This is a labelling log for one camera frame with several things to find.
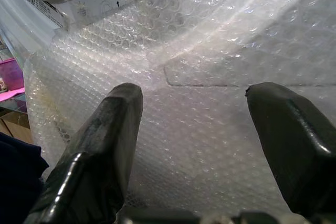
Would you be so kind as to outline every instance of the dark cloth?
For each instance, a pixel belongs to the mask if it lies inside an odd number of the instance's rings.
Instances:
[[[41,193],[48,167],[41,147],[0,132],[0,223],[22,223]]]

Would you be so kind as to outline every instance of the bubble wrap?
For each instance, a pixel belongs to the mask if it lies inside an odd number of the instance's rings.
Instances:
[[[59,32],[25,62],[28,115],[51,168],[104,96],[133,82],[144,111],[128,204],[288,212],[249,116],[273,81],[336,122],[335,0],[136,0]]]

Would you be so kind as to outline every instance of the clear plastic bubble wrap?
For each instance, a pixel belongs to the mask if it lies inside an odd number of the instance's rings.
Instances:
[[[272,81],[336,122],[336,0],[136,0],[59,33],[25,62],[35,143],[53,168],[116,85],[144,111],[128,204],[288,212],[245,90]]]

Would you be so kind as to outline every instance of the navy blue fabric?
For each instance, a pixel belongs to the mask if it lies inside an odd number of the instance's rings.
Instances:
[[[22,223],[41,193],[48,167],[41,147],[0,132],[0,223]]]

